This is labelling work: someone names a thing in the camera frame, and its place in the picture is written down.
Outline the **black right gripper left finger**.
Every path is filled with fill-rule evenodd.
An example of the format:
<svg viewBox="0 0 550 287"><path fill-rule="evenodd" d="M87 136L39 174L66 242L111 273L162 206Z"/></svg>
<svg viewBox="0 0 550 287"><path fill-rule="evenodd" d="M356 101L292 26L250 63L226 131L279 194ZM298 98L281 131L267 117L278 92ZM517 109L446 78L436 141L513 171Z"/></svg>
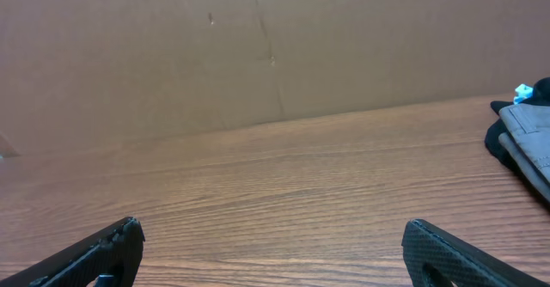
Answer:
<svg viewBox="0 0 550 287"><path fill-rule="evenodd" d="M144 232L125 217L1 281L5 287L133 286L144 250Z"/></svg>

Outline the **grey shorts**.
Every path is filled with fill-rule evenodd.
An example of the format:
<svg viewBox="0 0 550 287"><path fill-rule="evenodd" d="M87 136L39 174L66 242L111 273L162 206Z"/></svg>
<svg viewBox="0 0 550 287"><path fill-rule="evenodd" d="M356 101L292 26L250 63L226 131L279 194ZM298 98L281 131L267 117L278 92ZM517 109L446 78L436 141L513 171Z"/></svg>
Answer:
<svg viewBox="0 0 550 287"><path fill-rule="evenodd" d="M500 144L532 187L549 201L549 107L516 104L499 111L507 132Z"/></svg>

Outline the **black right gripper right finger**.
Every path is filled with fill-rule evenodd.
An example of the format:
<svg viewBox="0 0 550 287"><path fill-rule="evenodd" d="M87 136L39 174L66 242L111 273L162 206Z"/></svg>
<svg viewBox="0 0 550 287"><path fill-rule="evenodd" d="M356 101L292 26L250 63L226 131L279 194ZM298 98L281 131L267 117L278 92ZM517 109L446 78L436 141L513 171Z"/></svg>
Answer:
<svg viewBox="0 0 550 287"><path fill-rule="evenodd" d="M406 224L401 246L414 287L549 287L422 219Z"/></svg>

